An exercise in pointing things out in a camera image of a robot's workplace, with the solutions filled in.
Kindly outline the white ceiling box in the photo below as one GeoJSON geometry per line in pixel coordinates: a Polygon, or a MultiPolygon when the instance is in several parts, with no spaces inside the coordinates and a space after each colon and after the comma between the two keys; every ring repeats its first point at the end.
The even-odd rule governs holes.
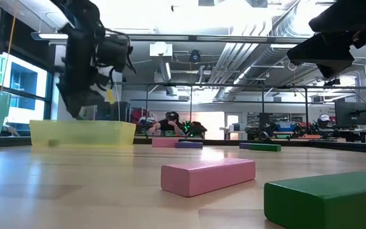
{"type": "Polygon", "coordinates": [[[173,55],[173,45],[164,41],[157,41],[149,45],[149,55],[151,57],[171,57],[173,55]]]}

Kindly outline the cluttered background workbench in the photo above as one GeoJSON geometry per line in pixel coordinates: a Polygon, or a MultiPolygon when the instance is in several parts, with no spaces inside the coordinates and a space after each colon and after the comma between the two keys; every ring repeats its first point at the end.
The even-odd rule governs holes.
{"type": "Polygon", "coordinates": [[[240,123],[234,123],[224,129],[225,140],[244,137],[246,140],[273,141],[275,139],[292,139],[307,141],[338,141],[366,143],[366,128],[348,127],[341,128],[335,125],[327,125],[320,128],[317,123],[306,122],[269,122],[256,123],[244,127],[240,123]]]}

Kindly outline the black metal workstation frame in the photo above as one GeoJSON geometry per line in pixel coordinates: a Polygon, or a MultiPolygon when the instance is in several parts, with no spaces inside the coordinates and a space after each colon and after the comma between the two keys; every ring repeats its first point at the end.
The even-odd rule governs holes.
{"type": "Polygon", "coordinates": [[[224,129],[234,123],[248,126],[249,114],[255,117],[273,113],[300,116],[303,121],[315,120],[319,109],[335,116],[333,103],[313,103],[304,88],[296,90],[294,101],[275,102],[267,94],[272,90],[258,87],[256,91],[240,94],[234,100],[217,100],[217,89],[183,83],[151,83],[139,85],[138,90],[127,90],[121,82],[120,102],[130,104],[130,122],[137,125],[138,135],[145,135],[155,122],[165,119],[166,112],[175,111],[180,122],[198,121],[207,131],[204,139],[223,140],[224,129]]]}

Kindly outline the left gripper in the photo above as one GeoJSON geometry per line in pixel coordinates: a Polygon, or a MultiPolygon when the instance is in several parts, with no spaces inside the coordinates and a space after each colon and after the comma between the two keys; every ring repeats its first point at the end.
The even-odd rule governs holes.
{"type": "Polygon", "coordinates": [[[104,97],[90,89],[91,86],[106,91],[107,85],[114,86],[114,71],[122,73],[126,67],[133,70],[130,60],[133,47],[130,38],[121,32],[106,34],[71,27],[62,31],[67,34],[67,44],[63,58],[65,69],[58,88],[68,113],[79,118],[82,107],[104,102],[104,97]]]}

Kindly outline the rig LED light bar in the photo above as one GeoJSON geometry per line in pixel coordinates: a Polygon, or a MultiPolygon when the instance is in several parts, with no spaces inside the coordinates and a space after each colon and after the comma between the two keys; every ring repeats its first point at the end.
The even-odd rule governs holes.
{"type": "Polygon", "coordinates": [[[257,43],[297,45],[306,40],[298,37],[274,36],[220,36],[220,35],[178,35],[178,34],[129,34],[131,41],[164,42],[206,42],[206,43],[257,43]]]}

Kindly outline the silver ceiling duct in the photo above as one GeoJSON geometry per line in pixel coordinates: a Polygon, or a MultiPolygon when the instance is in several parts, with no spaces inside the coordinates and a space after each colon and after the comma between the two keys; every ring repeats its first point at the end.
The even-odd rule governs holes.
{"type": "MultiPolygon", "coordinates": [[[[250,9],[250,18],[235,25],[232,36],[270,36],[275,37],[296,37],[292,24],[301,0],[280,0],[290,1],[285,12],[279,18],[272,17],[267,8],[250,9]]],[[[228,79],[233,78],[232,87],[224,87],[215,95],[217,100],[232,99],[244,85],[255,83],[279,63],[285,59],[285,52],[288,50],[286,44],[269,44],[253,42],[227,43],[213,68],[209,83],[225,84],[228,79]]]]}

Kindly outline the yellow plastic bin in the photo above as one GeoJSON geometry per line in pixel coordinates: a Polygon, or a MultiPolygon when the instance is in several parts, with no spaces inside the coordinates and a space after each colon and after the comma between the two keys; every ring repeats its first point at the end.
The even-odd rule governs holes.
{"type": "Polygon", "coordinates": [[[48,146],[48,139],[60,139],[59,146],[127,147],[133,144],[136,124],[123,121],[32,120],[33,146],[48,146]]]}

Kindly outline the white round pillar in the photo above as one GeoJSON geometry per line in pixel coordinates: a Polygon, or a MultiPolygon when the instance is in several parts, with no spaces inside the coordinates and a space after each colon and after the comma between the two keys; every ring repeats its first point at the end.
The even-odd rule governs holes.
{"type": "Polygon", "coordinates": [[[114,80],[114,86],[113,86],[113,89],[111,90],[112,97],[110,98],[110,101],[111,102],[120,102],[121,101],[121,96],[122,96],[122,94],[121,94],[122,93],[121,82],[123,80],[123,74],[114,71],[112,73],[112,78],[114,80]]]}

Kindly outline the black computer monitor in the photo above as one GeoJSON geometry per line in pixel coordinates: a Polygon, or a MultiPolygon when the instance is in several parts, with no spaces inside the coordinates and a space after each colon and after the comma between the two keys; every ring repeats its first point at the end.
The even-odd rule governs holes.
{"type": "Polygon", "coordinates": [[[336,101],[335,119],[341,127],[366,125],[366,103],[336,101]]]}

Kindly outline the black aluminium table frame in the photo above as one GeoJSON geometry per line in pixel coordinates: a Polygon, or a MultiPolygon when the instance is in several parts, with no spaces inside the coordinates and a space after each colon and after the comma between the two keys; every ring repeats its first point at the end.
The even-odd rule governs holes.
{"type": "MultiPolygon", "coordinates": [[[[280,144],[288,147],[311,147],[334,149],[341,151],[356,151],[366,153],[366,143],[357,142],[331,142],[331,141],[249,141],[249,140],[202,140],[194,139],[194,142],[202,142],[204,146],[239,146],[240,143],[280,144]]],[[[0,147],[30,146],[30,137],[0,137],[0,147]]]]}

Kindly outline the pink wooden block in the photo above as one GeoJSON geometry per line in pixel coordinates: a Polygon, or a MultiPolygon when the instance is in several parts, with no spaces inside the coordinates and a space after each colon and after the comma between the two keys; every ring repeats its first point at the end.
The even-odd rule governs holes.
{"type": "Polygon", "coordinates": [[[152,147],[153,148],[174,148],[175,145],[179,142],[179,139],[176,138],[152,138],[152,147]]]}
{"type": "Polygon", "coordinates": [[[170,164],[161,167],[161,189],[194,197],[256,178],[256,163],[241,158],[170,164]]]}

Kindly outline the black equipment case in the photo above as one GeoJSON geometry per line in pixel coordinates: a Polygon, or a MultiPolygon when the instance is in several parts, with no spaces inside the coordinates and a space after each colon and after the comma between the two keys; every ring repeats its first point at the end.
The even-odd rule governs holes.
{"type": "Polygon", "coordinates": [[[101,102],[97,105],[96,120],[130,122],[130,104],[128,102],[101,102]]]}

